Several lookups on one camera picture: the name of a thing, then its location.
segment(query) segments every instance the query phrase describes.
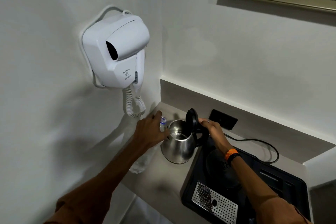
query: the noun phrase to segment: stainless steel kettle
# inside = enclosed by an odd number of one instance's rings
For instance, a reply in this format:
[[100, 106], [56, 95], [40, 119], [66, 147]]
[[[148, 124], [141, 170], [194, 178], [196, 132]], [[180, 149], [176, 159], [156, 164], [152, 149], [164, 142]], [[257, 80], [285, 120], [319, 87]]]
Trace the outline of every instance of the stainless steel kettle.
[[161, 144], [162, 154], [170, 162], [182, 164], [194, 154], [195, 147], [203, 145], [209, 137], [209, 131], [198, 122], [197, 112], [192, 108], [184, 120], [174, 120], [168, 127], [169, 137]]

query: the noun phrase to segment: perforated metal plate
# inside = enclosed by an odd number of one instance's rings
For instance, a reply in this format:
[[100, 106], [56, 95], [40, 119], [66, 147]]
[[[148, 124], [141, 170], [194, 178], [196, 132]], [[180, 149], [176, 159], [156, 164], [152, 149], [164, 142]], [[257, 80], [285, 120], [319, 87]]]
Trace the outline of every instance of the perforated metal plate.
[[238, 205], [200, 182], [197, 183], [192, 201], [226, 224], [236, 224]]

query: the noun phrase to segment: kettle lid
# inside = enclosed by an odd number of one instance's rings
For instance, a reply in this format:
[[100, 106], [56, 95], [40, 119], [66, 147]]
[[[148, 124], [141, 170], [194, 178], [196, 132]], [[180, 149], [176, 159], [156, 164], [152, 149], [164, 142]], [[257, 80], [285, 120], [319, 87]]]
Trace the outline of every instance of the kettle lid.
[[195, 109], [191, 108], [188, 112], [187, 115], [185, 116], [185, 121], [188, 124], [188, 127], [190, 128], [192, 133], [195, 133], [198, 128], [198, 115]]

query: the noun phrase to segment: hand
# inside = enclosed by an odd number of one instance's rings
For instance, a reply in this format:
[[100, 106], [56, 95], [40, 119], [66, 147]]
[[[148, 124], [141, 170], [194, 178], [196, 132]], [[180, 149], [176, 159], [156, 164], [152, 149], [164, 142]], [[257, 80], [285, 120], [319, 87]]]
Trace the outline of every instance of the hand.
[[169, 136], [168, 128], [165, 132], [160, 131], [161, 115], [162, 112], [157, 111], [155, 115], [149, 115], [136, 124], [133, 141], [139, 144], [144, 153]]
[[233, 149], [233, 146], [226, 139], [219, 123], [212, 120], [209, 120], [208, 122], [208, 119], [204, 118], [199, 118], [198, 122], [209, 130], [210, 136], [215, 142], [216, 148], [224, 155], [228, 152], [228, 150]]

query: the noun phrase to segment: person's right arm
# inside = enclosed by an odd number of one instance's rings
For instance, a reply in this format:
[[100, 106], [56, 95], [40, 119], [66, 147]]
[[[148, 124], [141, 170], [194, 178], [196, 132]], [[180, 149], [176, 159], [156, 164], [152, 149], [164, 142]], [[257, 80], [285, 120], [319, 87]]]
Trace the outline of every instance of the person's right arm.
[[[234, 147], [226, 139], [219, 123], [200, 118], [199, 122], [209, 130], [216, 148], [223, 155]], [[306, 224], [306, 220], [296, 208], [281, 199], [241, 157], [235, 157], [231, 166], [235, 171], [241, 186], [257, 213], [259, 224]]]

